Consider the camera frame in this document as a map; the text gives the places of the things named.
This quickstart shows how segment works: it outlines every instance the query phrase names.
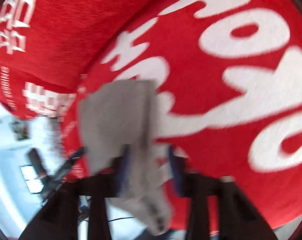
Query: gray fabric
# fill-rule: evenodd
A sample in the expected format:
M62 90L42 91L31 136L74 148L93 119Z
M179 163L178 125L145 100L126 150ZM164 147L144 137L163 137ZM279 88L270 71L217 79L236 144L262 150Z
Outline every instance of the gray fabric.
M105 84L84 99L79 109L91 175L109 167L111 159L122 154L123 145L130 144L128 186L120 198L110 201L144 222L152 234L166 231L171 209L151 149L156 129L155 83L119 80Z

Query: red fabric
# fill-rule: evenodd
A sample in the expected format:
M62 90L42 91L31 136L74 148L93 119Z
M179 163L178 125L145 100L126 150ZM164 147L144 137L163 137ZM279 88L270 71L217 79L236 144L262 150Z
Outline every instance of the red fabric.
M16 17L21 4L22 13L18 19L25 22L24 16L32 7L21 1L17 1L11 17ZM11 111L22 119L30 115L29 111L24 113L27 102L22 90L25 81L43 86L45 90L71 93L80 81L80 74L91 66L101 48L149 0L34 1L30 27L10 28L8 20L0 21L3 34L16 31L25 37L26 53L13 50L8 54L8 46L0 47L0 67L9 68L10 86L17 105L17 112L14 107ZM2 6L0 17L9 14L11 9L10 5ZM0 37L0 46L5 41L10 46L14 44L13 38ZM0 101L7 104L1 84Z

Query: wire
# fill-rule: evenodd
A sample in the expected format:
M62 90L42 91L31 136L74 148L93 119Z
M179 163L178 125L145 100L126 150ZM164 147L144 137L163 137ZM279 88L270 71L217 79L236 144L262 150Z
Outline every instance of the wire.
M112 220L109 220L108 222L113 222L113 221L116 221L116 220L128 219L128 218L135 218L135 217L117 218L117 219L112 219Z
M109 222L116 221L116 220L120 220L120 219L128 219L128 218L135 218L135 217L117 218L117 219L112 219L112 220L109 220Z

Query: gray cloth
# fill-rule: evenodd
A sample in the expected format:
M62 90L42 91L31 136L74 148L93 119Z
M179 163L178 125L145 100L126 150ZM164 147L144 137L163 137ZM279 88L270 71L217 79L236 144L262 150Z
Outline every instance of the gray cloth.
M144 222L152 234L165 232L171 209L151 150L156 129L154 82L119 80L105 84L84 99L79 109L91 175L109 167L112 158L122 155L123 145L130 144L128 186L120 198L110 201Z

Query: red towel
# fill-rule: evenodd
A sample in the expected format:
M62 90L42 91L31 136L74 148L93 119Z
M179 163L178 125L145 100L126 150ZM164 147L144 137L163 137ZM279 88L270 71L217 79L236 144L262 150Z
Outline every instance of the red towel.
M9 30L26 52L0 48L0 100L20 117L64 116L66 155L81 145L88 93L156 79L159 147L175 144L205 175L234 176L272 227L302 214L302 17L290 0L27 1L32 18L18 19L30 27ZM71 176L86 174L82 159ZM171 226L185 228L187 202L167 186Z

